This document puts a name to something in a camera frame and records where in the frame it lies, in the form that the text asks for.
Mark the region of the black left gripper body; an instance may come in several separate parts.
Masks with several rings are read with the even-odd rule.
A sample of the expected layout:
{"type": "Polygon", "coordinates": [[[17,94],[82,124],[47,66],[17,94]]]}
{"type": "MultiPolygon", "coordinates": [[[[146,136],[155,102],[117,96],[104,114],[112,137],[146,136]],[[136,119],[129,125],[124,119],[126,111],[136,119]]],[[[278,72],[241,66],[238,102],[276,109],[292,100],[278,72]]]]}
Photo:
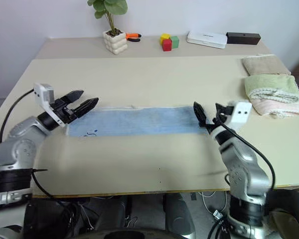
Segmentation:
{"type": "Polygon", "coordinates": [[[50,106],[53,112],[64,122],[71,123],[78,118],[74,110],[69,109],[67,106],[76,100],[70,98],[58,98],[50,106]]]}

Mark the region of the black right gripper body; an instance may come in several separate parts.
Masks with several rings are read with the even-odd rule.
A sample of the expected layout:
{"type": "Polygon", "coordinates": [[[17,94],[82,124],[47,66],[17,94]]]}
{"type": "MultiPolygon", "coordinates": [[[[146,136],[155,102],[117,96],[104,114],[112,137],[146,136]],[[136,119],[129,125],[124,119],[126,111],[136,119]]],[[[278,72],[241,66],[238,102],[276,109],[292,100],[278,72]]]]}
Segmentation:
{"type": "Polygon", "coordinates": [[[217,118],[213,119],[213,124],[206,124],[205,128],[207,129],[210,136],[217,136],[218,134],[226,130],[226,128],[219,123],[217,118]]]}

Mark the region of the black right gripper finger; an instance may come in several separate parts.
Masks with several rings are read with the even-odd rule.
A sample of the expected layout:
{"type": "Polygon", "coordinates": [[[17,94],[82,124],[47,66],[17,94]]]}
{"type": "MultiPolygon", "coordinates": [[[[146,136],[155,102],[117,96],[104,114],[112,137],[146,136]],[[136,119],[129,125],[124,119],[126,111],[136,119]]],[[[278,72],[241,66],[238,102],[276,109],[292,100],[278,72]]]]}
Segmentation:
{"type": "Polygon", "coordinates": [[[193,110],[196,115],[196,118],[198,119],[199,126],[200,127],[206,127],[206,115],[204,112],[204,109],[201,104],[198,102],[193,103],[193,110]]]}
{"type": "Polygon", "coordinates": [[[219,118],[220,115],[230,116],[234,110],[233,106],[223,106],[219,103],[215,104],[216,106],[216,117],[219,118]]]}

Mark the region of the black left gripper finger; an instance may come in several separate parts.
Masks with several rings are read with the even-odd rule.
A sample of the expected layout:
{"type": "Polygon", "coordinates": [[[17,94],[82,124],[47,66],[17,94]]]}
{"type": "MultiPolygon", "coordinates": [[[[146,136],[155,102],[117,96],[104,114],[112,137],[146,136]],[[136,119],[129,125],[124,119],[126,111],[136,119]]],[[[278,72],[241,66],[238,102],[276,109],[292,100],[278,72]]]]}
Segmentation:
{"type": "Polygon", "coordinates": [[[60,98],[61,105],[63,107],[68,106],[69,104],[77,101],[82,96],[83,93],[84,93],[83,90],[74,90],[74,91],[67,93],[65,96],[60,98]]]}
{"type": "Polygon", "coordinates": [[[80,106],[74,109],[74,115],[80,118],[91,111],[98,103],[99,98],[92,98],[84,101],[80,106]]]}

